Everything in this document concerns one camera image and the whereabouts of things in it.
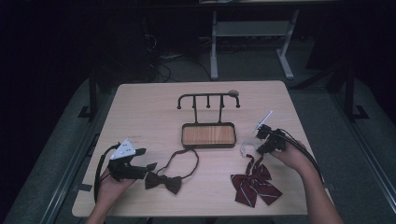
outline white device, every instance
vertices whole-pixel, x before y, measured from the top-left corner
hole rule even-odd
[[[254,128],[251,132],[254,133],[257,129],[259,129],[264,124],[264,122],[271,116],[272,113],[273,111],[270,110],[268,115],[265,116],[265,118],[262,121],[258,122],[256,128]]]
[[[127,156],[133,156],[136,154],[136,150],[134,149],[134,146],[132,146],[132,143],[129,141],[128,138],[126,138],[119,147],[117,147],[117,150],[111,155],[110,159],[111,160],[116,160],[119,158],[124,158]]]

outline wooden tray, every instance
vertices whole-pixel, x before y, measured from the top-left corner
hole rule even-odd
[[[186,123],[182,127],[184,148],[226,148],[236,143],[235,127],[225,123]]]

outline brown bow tie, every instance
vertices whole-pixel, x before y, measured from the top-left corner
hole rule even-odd
[[[166,175],[156,175],[152,172],[148,172],[145,183],[146,189],[153,189],[160,184],[165,184],[169,191],[177,194],[181,187],[181,176],[167,177]]]
[[[239,203],[246,204],[250,207],[255,207],[257,195],[270,205],[276,199],[278,199],[282,192],[266,180],[271,180],[271,175],[267,168],[261,164],[262,156],[256,163],[254,158],[247,154],[247,157],[251,158],[250,163],[247,165],[247,171],[245,175],[231,175],[233,187],[236,189],[235,200]]]

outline wooden table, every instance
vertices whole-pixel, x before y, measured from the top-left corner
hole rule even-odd
[[[271,205],[258,199],[255,208],[234,201],[235,189],[230,175],[243,174],[249,159],[241,156],[240,147],[246,143],[262,142],[255,138],[252,129],[270,110],[273,115],[265,122],[273,129],[282,128],[301,140],[309,151],[301,122],[285,85],[280,81],[209,82],[169,84],[121,85],[108,113],[105,126],[92,155],[83,184],[92,185],[100,156],[107,148],[129,138],[135,148],[145,147],[145,155],[135,157],[131,164],[146,166],[158,162],[162,168],[173,152],[182,149],[181,127],[194,122],[192,99],[185,98],[181,109],[177,99],[185,93],[239,91],[240,108],[235,99],[224,97],[222,121],[235,125],[237,142],[234,148],[197,149],[200,163],[195,173],[183,179],[177,195],[164,185],[145,189],[144,180],[137,180],[114,205],[111,216],[120,217],[223,217],[223,216],[274,216],[306,215],[303,183],[297,173],[281,161],[265,155],[263,163],[273,180],[270,182],[283,192]],[[219,97],[211,98],[211,108],[206,108],[206,98],[197,98],[198,121],[217,122]],[[259,154],[252,147],[247,153],[256,159]],[[163,173],[167,176],[186,175],[194,164],[193,153],[176,156]],[[87,217],[93,209],[93,189],[80,190],[73,206],[73,214]]]

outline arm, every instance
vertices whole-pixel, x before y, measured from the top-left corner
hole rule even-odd
[[[118,182],[109,174],[110,172],[108,169],[105,169],[101,175],[102,181],[99,188],[98,199],[88,217],[87,224],[104,223],[111,206],[113,206],[122,193],[136,181],[135,179],[122,179]]]
[[[287,143],[284,151],[274,151],[271,155],[297,171],[303,180],[310,223],[343,223],[323,188],[314,165],[302,152]]]

